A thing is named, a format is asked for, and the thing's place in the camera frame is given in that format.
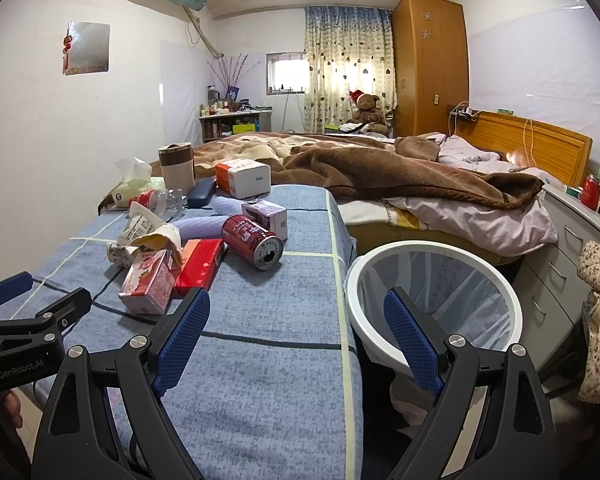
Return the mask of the person's hand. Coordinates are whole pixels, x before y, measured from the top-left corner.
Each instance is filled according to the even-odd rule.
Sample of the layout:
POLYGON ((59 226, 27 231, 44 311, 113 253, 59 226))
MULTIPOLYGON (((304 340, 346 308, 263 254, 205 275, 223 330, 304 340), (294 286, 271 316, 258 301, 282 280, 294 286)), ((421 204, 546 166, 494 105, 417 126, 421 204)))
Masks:
POLYGON ((23 420, 21 416, 21 402, 18 396, 12 390, 8 390, 0 393, 0 400, 3 401, 4 412, 12 422, 12 426, 15 429, 21 429, 23 420))

